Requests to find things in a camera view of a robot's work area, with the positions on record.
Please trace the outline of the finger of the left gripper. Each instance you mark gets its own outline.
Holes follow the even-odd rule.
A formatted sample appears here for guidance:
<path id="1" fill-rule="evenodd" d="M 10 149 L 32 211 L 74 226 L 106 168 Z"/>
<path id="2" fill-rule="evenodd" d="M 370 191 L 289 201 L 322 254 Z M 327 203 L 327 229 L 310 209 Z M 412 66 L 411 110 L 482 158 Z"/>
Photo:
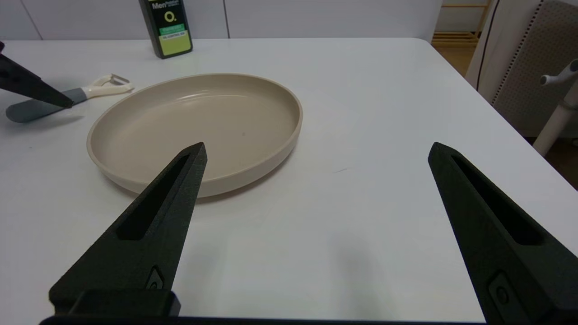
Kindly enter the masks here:
<path id="1" fill-rule="evenodd" d="M 0 88 L 58 107 L 69 108 L 74 104 L 72 99 L 3 53 L 0 54 Z"/>

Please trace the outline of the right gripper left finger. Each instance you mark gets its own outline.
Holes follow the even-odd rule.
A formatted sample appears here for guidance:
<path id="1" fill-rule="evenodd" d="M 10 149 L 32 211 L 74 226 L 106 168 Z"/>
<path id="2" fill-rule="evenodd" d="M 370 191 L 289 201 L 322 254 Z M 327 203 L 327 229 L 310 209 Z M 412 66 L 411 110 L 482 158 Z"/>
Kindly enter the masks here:
<path id="1" fill-rule="evenodd" d="M 50 288 L 56 316 L 177 316 L 172 284 L 208 156 L 182 150 Z"/>

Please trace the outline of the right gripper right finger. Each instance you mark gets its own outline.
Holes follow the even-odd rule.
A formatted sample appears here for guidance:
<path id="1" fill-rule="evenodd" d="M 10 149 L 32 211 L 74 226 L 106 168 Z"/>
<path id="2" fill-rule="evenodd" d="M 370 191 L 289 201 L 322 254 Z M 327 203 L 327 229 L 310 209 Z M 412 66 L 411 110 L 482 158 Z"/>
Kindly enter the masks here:
<path id="1" fill-rule="evenodd" d="M 428 164 L 485 321 L 575 325 L 576 255 L 454 148 Z"/>

